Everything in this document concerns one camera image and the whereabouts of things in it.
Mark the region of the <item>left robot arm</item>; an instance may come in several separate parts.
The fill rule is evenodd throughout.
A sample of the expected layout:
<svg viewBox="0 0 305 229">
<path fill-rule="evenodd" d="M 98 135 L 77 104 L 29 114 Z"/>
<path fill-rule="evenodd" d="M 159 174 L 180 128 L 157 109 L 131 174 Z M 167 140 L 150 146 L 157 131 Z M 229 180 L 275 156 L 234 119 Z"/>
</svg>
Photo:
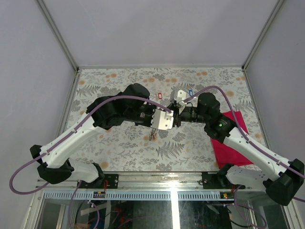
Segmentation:
<svg viewBox="0 0 305 229">
<path fill-rule="evenodd" d="M 73 160 L 71 155 L 90 139 L 124 121 L 150 127 L 157 105 L 150 102 L 149 97 L 144 86 L 130 84 L 117 95 L 95 99 L 74 125 L 49 144 L 33 145 L 30 152 L 39 163 L 40 178 L 50 184 L 73 178 L 100 188 L 105 180 L 101 167 L 97 163 Z"/>
</svg>

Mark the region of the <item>large silver keyring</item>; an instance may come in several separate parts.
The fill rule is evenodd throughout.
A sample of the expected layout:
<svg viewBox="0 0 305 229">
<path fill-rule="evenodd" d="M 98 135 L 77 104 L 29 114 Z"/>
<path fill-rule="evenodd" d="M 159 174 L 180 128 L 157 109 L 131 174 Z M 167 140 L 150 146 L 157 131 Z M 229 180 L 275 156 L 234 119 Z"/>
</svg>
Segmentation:
<svg viewBox="0 0 305 229">
<path fill-rule="evenodd" d="M 156 128 L 153 128 L 152 130 L 151 130 L 151 132 L 150 132 L 150 134 L 149 134 L 149 141 L 155 141 L 156 140 L 156 138 L 157 138 L 157 131 L 158 131 L 158 129 L 156 129 Z"/>
</svg>

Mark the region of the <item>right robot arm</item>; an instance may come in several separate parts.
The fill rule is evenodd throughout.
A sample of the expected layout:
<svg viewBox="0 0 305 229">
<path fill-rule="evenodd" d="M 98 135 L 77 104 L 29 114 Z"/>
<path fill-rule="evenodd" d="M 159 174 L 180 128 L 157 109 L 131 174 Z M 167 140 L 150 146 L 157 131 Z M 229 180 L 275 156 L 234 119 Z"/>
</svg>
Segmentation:
<svg viewBox="0 0 305 229">
<path fill-rule="evenodd" d="M 251 138 L 239 125 L 220 111 L 220 103 L 212 93 L 202 93 L 197 106 L 187 106 L 188 93 L 171 93 L 174 126 L 182 122 L 204 123 L 207 135 L 219 143 L 236 150 L 261 169 L 252 171 L 228 162 L 217 176 L 218 185 L 228 188 L 232 184 L 252 187 L 265 192 L 270 199 L 288 206 L 304 183 L 305 165 L 298 159 L 289 160 L 269 150 Z"/>
</svg>

